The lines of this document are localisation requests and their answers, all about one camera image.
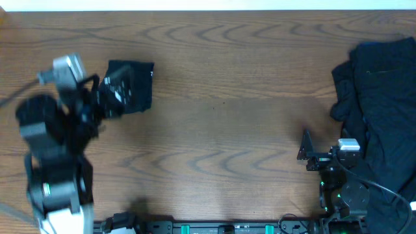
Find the dark green t-shirt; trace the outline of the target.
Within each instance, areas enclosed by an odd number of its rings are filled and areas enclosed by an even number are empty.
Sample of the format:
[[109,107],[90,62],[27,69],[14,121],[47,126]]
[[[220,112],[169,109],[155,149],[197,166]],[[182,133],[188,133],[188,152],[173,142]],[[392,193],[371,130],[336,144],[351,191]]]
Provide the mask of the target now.
[[144,112],[151,108],[153,68],[152,62],[139,62],[130,60],[110,60],[109,67],[130,65],[134,69],[133,95],[135,99],[135,111]]

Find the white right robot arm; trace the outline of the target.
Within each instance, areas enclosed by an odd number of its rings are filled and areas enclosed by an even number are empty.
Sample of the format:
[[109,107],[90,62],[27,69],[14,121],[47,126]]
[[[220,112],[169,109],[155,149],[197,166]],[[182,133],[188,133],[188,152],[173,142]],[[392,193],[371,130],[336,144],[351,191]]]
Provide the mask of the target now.
[[347,174],[361,156],[354,138],[340,138],[328,152],[314,150],[308,130],[304,130],[296,157],[306,161],[307,171],[320,176],[319,201],[325,213],[307,225],[308,233],[368,233],[365,217],[369,204],[369,188]]

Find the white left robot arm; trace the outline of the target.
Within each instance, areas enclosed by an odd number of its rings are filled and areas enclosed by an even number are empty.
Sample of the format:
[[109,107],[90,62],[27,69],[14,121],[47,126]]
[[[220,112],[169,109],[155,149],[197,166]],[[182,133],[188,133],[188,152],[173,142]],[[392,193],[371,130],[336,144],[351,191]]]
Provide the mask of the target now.
[[29,145],[25,157],[27,197],[41,233],[135,233],[124,214],[97,222],[92,194],[93,168],[84,155],[106,118],[119,118],[131,102],[132,67],[103,80],[70,68],[38,73],[40,83],[55,83],[59,98],[39,94],[22,102],[16,118]]

